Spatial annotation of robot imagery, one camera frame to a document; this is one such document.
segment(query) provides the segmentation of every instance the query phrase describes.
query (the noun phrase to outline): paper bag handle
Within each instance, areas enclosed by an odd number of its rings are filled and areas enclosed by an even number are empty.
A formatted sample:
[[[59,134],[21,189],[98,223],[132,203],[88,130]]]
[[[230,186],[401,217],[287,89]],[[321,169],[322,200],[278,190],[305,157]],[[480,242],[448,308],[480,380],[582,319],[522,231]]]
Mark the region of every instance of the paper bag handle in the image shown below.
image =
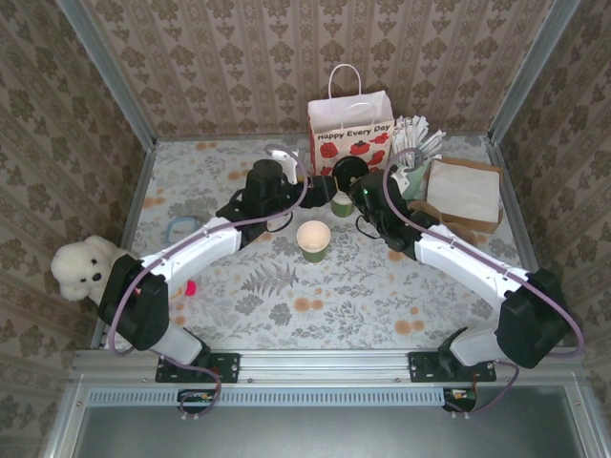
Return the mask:
[[[357,107],[359,105],[369,105],[373,109],[373,119],[371,120],[371,124],[375,124],[375,106],[372,103],[369,103],[369,102],[357,102],[357,103],[353,103],[349,107],[345,107],[344,108],[344,112],[342,113],[342,115],[344,115],[350,108]],[[342,119],[342,127],[340,129],[344,129],[344,119]]]
[[[342,67],[350,67],[351,69],[354,70],[354,72],[356,73],[356,77],[359,79],[359,95],[361,95],[361,91],[362,91],[362,84],[361,84],[361,74],[359,74],[359,71],[356,70],[353,66],[351,66],[350,64],[340,64],[338,66],[336,66],[333,71],[331,72],[331,74],[328,77],[328,85],[327,85],[327,89],[328,89],[328,99],[331,99],[331,81],[333,80],[333,75],[335,75],[335,72],[337,72],[337,69],[340,69]]]

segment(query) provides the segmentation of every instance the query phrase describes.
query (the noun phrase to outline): metal frame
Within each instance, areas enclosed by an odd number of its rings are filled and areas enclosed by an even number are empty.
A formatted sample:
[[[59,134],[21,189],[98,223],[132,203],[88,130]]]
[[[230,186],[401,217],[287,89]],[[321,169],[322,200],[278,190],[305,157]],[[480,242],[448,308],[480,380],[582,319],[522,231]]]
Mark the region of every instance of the metal frame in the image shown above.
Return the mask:
[[[496,141],[500,142],[507,133],[578,5],[579,0],[562,0],[550,8],[490,126],[489,132]]]
[[[153,174],[153,166],[155,165],[155,159],[157,157],[157,151],[155,149],[147,151],[142,164],[142,170],[140,171],[140,177],[137,181],[136,190],[134,191],[134,198],[132,199],[132,205],[130,211],[127,214],[125,220],[125,226],[123,228],[123,236],[121,237],[121,248],[126,250],[132,249],[132,243],[134,242],[134,236],[136,235],[137,222],[140,218],[140,212],[142,211],[142,205],[144,204],[144,198],[146,197],[146,190]],[[106,323],[98,319],[95,324],[94,335],[90,348],[97,349],[103,346],[103,338],[106,333]]]
[[[87,397],[87,407],[140,407],[166,406],[179,407],[179,395],[184,387],[175,388],[91,388]],[[259,386],[225,386],[219,397],[223,407],[313,407],[313,406],[443,406],[445,405],[442,387],[428,388],[335,388],[335,387],[298,387],[298,388],[261,388]],[[183,406],[199,406],[197,401],[185,400]]]
[[[503,169],[503,176],[500,181],[500,196],[503,199],[503,205],[505,206],[505,214],[507,220],[512,229],[512,235],[516,240],[516,250],[522,267],[530,272],[536,272],[538,270],[537,256],[533,249],[533,244],[528,236],[526,229],[526,223],[522,217],[522,212],[519,210],[519,204],[517,203],[516,191],[511,179],[509,178],[509,171],[503,159],[498,142],[491,139],[486,142],[486,150],[488,151],[488,157],[492,165]]]
[[[132,126],[137,139],[147,153],[155,146],[154,129],[149,124],[144,112],[140,109],[137,98],[125,82],[121,70],[109,53],[101,33],[95,27],[81,0],[57,0],[68,21],[73,26],[78,39],[85,47],[95,67],[108,86],[113,98]]]
[[[355,388],[409,391],[414,388],[464,386],[459,383],[413,384],[407,366],[407,355],[411,351],[414,350],[244,350],[239,351],[242,354],[240,380],[231,386],[245,391],[270,388],[279,392],[296,387],[337,388],[340,391]],[[44,456],[73,456],[87,400],[93,389],[143,388],[150,392],[155,389],[185,388],[185,385],[157,384],[157,363],[158,358],[149,353],[117,358],[109,351],[77,352],[74,370],[70,374]],[[496,373],[496,382],[482,385],[504,386],[513,375],[513,370],[499,365]],[[587,385],[587,373],[579,361],[548,358],[536,369],[522,370],[516,385],[563,386],[586,456],[611,456],[599,406]],[[212,386],[195,384],[188,387],[198,389]]]

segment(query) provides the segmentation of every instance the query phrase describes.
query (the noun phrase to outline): paper cup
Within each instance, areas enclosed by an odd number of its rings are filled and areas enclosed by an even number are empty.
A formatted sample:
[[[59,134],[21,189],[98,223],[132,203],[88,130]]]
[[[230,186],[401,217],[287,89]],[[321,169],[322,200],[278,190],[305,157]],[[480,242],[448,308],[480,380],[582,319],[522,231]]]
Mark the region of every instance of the paper cup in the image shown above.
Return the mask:
[[[346,193],[338,191],[331,201],[331,211],[333,215],[340,218],[349,217],[354,210],[354,204]]]
[[[327,255],[331,231],[320,221],[308,221],[297,230],[297,243],[302,249],[305,260],[320,262]]]

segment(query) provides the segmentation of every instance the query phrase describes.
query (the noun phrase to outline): white teddy bear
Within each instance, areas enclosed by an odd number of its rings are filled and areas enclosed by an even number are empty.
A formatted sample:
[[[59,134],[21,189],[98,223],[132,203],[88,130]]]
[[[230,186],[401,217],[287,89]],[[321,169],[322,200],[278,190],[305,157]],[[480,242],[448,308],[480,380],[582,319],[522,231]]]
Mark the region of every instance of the white teddy bear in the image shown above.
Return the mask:
[[[64,298],[80,301],[89,297],[99,305],[113,264],[124,255],[136,259],[129,251],[117,248],[102,237],[91,236],[59,248],[51,261],[51,272]]]

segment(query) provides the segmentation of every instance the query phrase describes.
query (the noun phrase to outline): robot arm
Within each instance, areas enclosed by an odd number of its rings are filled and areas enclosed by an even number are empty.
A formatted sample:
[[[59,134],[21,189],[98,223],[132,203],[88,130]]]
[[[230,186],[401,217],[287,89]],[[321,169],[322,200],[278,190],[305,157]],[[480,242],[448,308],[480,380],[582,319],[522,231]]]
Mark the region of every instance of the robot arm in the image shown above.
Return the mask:
[[[294,159],[283,153],[282,147],[271,148],[269,153],[275,160],[257,161],[248,173],[244,189],[199,231],[142,260],[124,257],[115,263],[98,309],[105,323],[113,321],[116,306],[135,276],[152,262],[162,259],[131,295],[118,322],[118,333],[136,349],[151,349],[181,364],[206,367],[210,348],[170,322],[168,297],[171,294],[168,292],[173,293],[201,269],[243,249],[266,231],[266,222],[249,223],[250,220],[276,215],[297,201],[303,183],[297,180]],[[360,158],[347,157],[336,164],[332,177],[311,179],[301,206],[322,206],[340,189],[352,199],[363,218],[375,227],[390,249],[447,273],[493,307],[499,316],[498,324],[459,329],[439,347],[439,361],[451,376],[475,364],[501,358],[509,358],[524,367],[537,365],[568,332],[566,321],[516,281],[456,249],[465,242],[430,215],[408,210],[396,182],[391,182],[392,201],[403,209],[401,212],[405,212],[407,218],[453,242],[448,244],[404,224],[382,196],[382,176],[381,171],[370,173]],[[214,227],[236,221],[242,222],[240,230],[231,227],[202,237]],[[188,249],[165,258],[167,253],[195,238],[199,239]],[[530,282],[565,307],[558,280],[551,273],[541,269],[529,274],[484,253],[478,254]]]
[[[451,239],[447,243],[406,225],[390,209],[382,192],[383,171],[369,172],[359,157],[345,157],[334,167],[340,191],[378,232],[387,246],[413,260],[431,265],[473,289],[496,312],[498,323],[459,329],[439,347],[439,362],[452,377],[478,363],[508,358],[523,367],[535,367],[569,332],[559,313],[517,281],[511,273],[532,284],[566,310],[558,279],[544,269],[528,273],[482,253],[455,236],[436,218],[409,210],[394,179],[389,179],[390,200],[404,217],[430,232]],[[469,246],[490,265],[467,255],[459,245]]]

